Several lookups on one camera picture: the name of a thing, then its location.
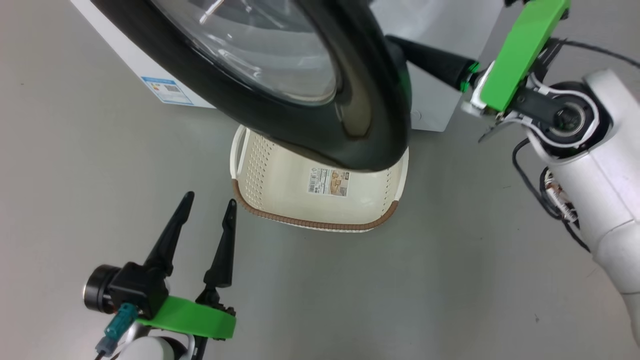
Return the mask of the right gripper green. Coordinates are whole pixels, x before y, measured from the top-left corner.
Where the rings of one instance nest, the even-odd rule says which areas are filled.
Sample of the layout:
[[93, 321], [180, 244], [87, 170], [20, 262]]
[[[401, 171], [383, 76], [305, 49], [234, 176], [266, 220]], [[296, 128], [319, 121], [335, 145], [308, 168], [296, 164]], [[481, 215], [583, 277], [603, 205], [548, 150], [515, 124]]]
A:
[[462, 111], [481, 117], [487, 111], [507, 110], [523, 80], [553, 30], [570, 8], [569, 0], [531, 0], [507, 34], [502, 48], [484, 70], [480, 63], [463, 55], [439, 48], [386, 35], [403, 57], [414, 66], [435, 77], [443, 84], [471, 97], [462, 101]]

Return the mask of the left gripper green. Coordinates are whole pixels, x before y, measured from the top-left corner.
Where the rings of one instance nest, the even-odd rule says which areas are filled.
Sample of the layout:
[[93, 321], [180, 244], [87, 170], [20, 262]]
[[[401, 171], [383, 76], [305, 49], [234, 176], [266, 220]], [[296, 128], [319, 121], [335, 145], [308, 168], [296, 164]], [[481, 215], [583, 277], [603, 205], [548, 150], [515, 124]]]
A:
[[[188, 221], [195, 192], [188, 191], [167, 222], [160, 237], [144, 262], [144, 268], [173, 274], [173, 259], [183, 225]], [[237, 228], [237, 202], [230, 199], [222, 218], [222, 235], [214, 260], [205, 272], [206, 289], [226, 289], [233, 284], [234, 253]], [[138, 324], [178, 334], [217, 340], [228, 340], [234, 335], [237, 319], [234, 315], [186, 298], [167, 296], [151, 319], [139, 316]]]

